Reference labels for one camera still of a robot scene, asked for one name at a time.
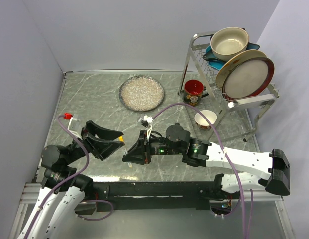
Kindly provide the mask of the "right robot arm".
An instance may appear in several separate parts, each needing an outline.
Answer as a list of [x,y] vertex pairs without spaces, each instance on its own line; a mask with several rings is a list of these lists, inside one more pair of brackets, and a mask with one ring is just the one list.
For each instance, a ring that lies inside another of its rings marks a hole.
[[291,192],[290,164],[282,150],[261,153],[222,148],[216,143],[192,138],[178,123],[166,129],[165,137],[152,136],[142,130],[138,141],[122,160],[145,165],[151,162],[152,156],[160,155],[181,155],[182,162],[192,167],[236,170],[237,174],[222,175],[213,185],[212,191],[218,198],[240,189],[264,189],[278,196],[288,196]]

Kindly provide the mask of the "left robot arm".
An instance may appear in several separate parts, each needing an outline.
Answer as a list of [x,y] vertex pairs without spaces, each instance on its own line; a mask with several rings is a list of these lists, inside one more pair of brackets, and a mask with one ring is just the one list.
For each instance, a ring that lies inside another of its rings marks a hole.
[[20,239],[55,239],[67,217],[75,215],[75,207],[95,196],[92,178],[70,164],[83,157],[105,160],[124,146],[119,138],[123,133],[98,126],[91,120],[84,127],[75,116],[68,126],[61,126],[71,138],[67,146],[48,145],[41,153],[41,167],[45,169],[36,204]]

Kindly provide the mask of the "white pen yellow tip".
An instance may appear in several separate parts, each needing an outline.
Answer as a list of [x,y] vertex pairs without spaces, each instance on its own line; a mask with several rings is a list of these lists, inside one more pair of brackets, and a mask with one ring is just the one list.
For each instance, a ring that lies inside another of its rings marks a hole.
[[[126,147],[124,148],[124,156],[127,156],[128,151],[126,149]],[[127,165],[129,166],[129,168],[132,168],[132,163],[128,162]]]

